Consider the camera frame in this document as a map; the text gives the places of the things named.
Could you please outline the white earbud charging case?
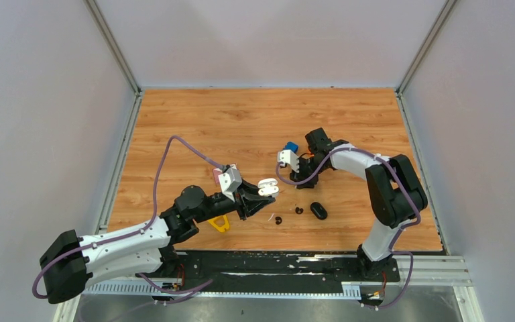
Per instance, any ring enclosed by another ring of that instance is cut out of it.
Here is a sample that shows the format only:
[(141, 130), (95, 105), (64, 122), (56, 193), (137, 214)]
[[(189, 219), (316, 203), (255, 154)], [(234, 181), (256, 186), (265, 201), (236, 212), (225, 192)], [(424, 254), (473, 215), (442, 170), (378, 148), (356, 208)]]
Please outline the white earbud charging case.
[(280, 189), (275, 178), (265, 178), (257, 184), (258, 194), (262, 197), (277, 197)]

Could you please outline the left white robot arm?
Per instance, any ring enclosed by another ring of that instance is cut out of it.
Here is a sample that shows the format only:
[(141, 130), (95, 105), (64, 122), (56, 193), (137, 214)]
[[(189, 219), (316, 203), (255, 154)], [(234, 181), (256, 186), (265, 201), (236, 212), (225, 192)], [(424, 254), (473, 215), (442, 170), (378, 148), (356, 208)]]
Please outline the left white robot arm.
[(257, 185), (245, 180), (207, 195), (190, 185), (173, 205), (146, 222), (111, 233), (79, 236), (71, 229), (61, 233), (43, 253), (33, 284), (33, 295), (50, 304), (63, 303), (85, 288), (120, 276), (158, 272), (173, 276), (178, 270), (174, 245), (199, 232), (198, 223), (236, 212), (246, 220), (275, 202), (277, 180), (263, 179)]

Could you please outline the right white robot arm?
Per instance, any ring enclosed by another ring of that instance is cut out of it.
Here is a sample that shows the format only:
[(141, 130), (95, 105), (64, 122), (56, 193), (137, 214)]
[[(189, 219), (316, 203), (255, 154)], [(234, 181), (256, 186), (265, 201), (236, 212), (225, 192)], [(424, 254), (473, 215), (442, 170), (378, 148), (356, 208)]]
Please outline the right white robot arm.
[(356, 270), (365, 280), (382, 273), (382, 260), (392, 255), (402, 232), (421, 222), (428, 199), (410, 159), (399, 154), (389, 157), (362, 150), (345, 140), (331, 140), (324, 129), (305, 136), (308, 154), (298, 156), (291, 149), (278, 152), (278, 166), (291, 169), (288, 184), (312, 189), (319, 174), (327, 169), (358, 176), (367, 184), (376, 217), (367, 239), (359, 246)]

